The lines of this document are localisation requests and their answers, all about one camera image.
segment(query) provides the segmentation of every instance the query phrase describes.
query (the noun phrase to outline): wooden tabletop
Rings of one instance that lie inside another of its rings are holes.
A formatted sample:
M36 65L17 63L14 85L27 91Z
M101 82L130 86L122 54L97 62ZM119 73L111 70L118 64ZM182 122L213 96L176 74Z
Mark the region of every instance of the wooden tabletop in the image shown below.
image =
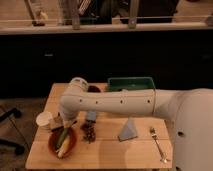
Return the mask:
M105 90L106 84L95 84ZM56 83L52 86L44 111L58 114L58 102L68 84ZM80 112L74 130L77 144L71 155L65 159L56 158L48 149L50 132L38 128L26 162L27 169L154 169L171 168L173 148L164 120L134 116L138 137L123 142L118 134L128 117L109 113L98 113L95 124L96 141L83 140L80 126L85 120L85 112ZM156 129L160 146L171 161L164 164L149 133L150 126Z

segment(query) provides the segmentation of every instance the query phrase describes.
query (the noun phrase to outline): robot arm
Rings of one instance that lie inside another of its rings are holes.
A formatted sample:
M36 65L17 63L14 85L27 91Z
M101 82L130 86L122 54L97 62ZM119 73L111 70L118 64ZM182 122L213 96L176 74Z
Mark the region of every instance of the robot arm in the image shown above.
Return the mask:
M60 99L59 112L64 122L72 125L79 111L101 111L117 114L152 115L155 91L135 90L91 93L82 78L73 78Z

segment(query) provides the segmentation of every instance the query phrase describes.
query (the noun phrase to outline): chair wheel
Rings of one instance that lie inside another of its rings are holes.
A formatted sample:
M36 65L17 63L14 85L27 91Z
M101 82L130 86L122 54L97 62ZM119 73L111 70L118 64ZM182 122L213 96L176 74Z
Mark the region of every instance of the chair wheel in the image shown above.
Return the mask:
M16 109L16 110L14 111L14 116L15 116L15 118L20 118L21 115L22 115L22 113L21 113L20 110Z
M23 146L18 146L18 147L16 147L15 148L15 154L16 155L21 155L21 154L23 154L24 153L24 147Z

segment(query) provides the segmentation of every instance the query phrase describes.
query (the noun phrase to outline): cable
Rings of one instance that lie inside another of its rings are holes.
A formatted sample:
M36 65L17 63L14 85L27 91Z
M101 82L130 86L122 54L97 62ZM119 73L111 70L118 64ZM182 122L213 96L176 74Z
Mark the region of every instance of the cable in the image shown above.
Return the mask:
M3 112L7 112L5 110L5 108L3 106L0 105L0 109L3 111ZM13 120L11 119L11 117L9 116L9 121L12 123L13 127L16 129L16 131L18 132L18 134L20 135L20 137L22 138L22 140L24 141L25 145L27 146L27 149L28 151L30 151L30 146L29 144L27 143L26 141L26 138L24 137L24 135L21 133L21 131L18 129L18 127L16 126L16 124L13 122Z

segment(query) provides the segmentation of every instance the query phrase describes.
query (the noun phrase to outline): metal fork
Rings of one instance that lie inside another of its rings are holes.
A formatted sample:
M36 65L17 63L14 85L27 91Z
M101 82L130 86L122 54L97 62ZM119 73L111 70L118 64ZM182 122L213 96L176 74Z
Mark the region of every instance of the metal fork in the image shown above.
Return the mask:
M156 134L156 132L155 132L155 128L150 127L149 132L150 132L152 138L155 140L155 143L156 143L156 145L157 145L158 151L159 151L159 153L160 153L160 155L161 155L160 161L163 162L163 163L169 162L170 160L167 159L166 153L163 152L163 150L162 150L161 147L160 147L160 143L159 143L159 141L158 141L158 137L157 137L157 134Z

